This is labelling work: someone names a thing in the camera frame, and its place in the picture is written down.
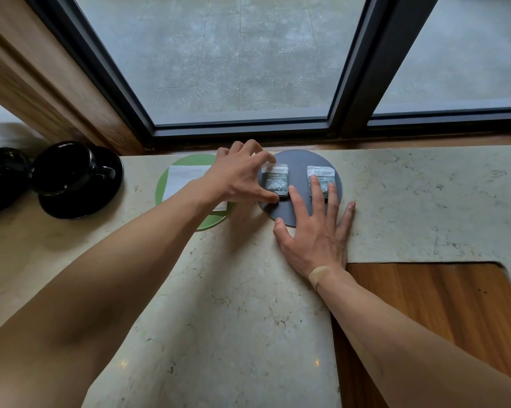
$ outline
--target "glass pane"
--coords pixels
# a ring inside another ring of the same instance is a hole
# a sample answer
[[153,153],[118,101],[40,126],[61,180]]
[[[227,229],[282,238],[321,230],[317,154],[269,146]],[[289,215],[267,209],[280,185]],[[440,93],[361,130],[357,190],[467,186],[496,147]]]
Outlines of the glass pane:
[[511,0],[439,0],[375,114],[511,107]]
[[155,124],[326,117],[365,0],[76,0]]

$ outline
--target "tea bag packet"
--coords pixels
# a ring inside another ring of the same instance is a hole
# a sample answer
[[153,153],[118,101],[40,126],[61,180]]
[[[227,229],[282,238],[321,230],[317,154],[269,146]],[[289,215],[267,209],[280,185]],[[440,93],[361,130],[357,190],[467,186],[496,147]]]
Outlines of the tea bag packet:
[[288,165],[265,163],[261,167],[261,187],[280,198],[288,197]]
[[324,198],[327,199],[327,184],[335,183],[335,169],[326,166],[307,166],[308,192],[312,198],[311,176],[318,176],[320,188],[324,192]]

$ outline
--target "finger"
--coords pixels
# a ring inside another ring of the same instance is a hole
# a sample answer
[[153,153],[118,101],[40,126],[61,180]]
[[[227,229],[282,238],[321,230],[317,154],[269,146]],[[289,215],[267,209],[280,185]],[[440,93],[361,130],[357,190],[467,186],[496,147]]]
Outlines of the finger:
[[337,215],[339,214],[339,197],[337,196],[337,186],[330,182],[327,184],[327,228],[331,234],[335,233],[337,226]]
[[305,205],[305,201],[303,200],[297,189],[295,189],[295,186],[293,185],[289,186],[288,190],[290,193],[290,199],[292,201],[293,211],[295,212],[297,222],[308,219],[309,216],[307,206]]
[[259,153],[263,151],[263,148],[259,143],[257,143],[254,139],[248,140],[241,150],[243,153],[247,153],[248,155],[252,156],[254,153]]
[[236,141],[231,146],[231,150],[229,150],[229,154],[238,153],[242,149],[243,146],[244,146],[244,144],[242,144],[241,141]]
[[278,203],[280,198],[276,193],[265,190],[261,186],[258,186],[258,187],[259,187],[259,189],[256,192],[256,198],[257,198],[258,202]]
[[336,237],[341,243],[344,243],[346,246],[346,242],[348,236],[350,235],[350,227],[352,226],[352,221],[354,220],[354,213],[356,211],[356,203],[350,202],[347,205],[347,210],[344,211],[343,217],[337,226]]
[[222,159],[225,156],[227,156],[228,154],[229,154],[229,149],[227,149],[226,147],[220,147],[218,149],[218,151],[216,152],[216,158]]
[[253,156],[252,159],[254,159],[254,164],[258,167],[258,169],[266,162],[276,163],[276,157],[269,152],[259,152]]
[[291,241],[293,240],[292,236],[286,229],[286,224],[281,218],[276,218],[276,220],[274,221],[273,233],[274,236],[276,237],[278,245],[280,246],[280,249],[282,249],[288,243],[291,243]]
[[324,192],[320,187],[320,181],[316,175],[311,176],[312,189],[312,215],[318,219],[325,219]]

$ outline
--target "black saucer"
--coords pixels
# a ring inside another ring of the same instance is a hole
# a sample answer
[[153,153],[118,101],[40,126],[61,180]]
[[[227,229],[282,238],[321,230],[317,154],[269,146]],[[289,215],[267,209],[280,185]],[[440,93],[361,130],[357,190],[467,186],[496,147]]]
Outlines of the black saucer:
[[15,202],[29,186],[28,157],[11,147],[0,147],[0,211]]
[[80,219],[101,210],[113,198],[123,181],[123,163],[106,147],[90,146],[96,161],[116,171],[116,177],[95,175],[81,189],[57,196],[38,196],[42,209],[57,219]]

